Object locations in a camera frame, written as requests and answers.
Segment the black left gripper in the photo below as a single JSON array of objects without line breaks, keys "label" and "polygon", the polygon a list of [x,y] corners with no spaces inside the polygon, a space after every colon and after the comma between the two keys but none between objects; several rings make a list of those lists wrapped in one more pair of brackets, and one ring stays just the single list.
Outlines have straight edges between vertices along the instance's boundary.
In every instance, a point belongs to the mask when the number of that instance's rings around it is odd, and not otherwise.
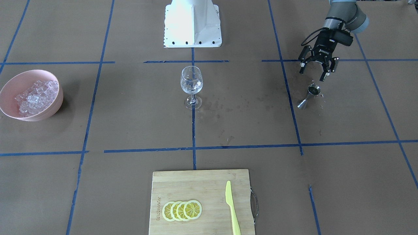
[{"label": "black left gripper", "polygon": [[319,29],[318,35],[315,37],[315,45],[312,49],[310,45],[305,45],[302,49],[298,60],[300,62],[299,73],[303,74],[306,69],[306,64],[311,61],[322,64],[323,73],[320,76],[320,81],[323,82],[330,73],[335,72],[339,57],[333,57],[332,54],[339,43],[341,29]]}]

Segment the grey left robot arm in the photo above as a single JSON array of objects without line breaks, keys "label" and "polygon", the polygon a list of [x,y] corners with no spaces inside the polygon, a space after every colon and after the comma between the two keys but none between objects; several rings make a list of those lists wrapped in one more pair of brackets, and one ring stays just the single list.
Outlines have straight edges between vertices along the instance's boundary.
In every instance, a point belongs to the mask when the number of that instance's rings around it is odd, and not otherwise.
[{"label": "grey left robot arm", "polygon": [[301,43],[303,49],[299,55],[300,71],[303,74],[310,62],[317,62],[322,65],[320,81],[324,81],[330,73],[335,72],[340,58],[334,57],[333,52],[338,44],[351,46],[353,42],[352,33],[363,32],[369,25],[370,19],[357,5],[355,0],[330,0],[330,9],[327,13],[322,28],[312,32],[310,36],[318,33],[314,46],[309,41]]}]

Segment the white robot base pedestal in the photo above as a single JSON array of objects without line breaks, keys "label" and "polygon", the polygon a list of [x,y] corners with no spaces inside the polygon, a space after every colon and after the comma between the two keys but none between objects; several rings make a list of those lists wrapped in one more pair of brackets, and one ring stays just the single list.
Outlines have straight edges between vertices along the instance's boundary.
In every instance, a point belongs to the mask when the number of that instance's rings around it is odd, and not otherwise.
[{"label": "white robot base pedestal", "polygon": [[173,0],[165,6],[165,48],[221,47],[218,5],[211,0]]}]

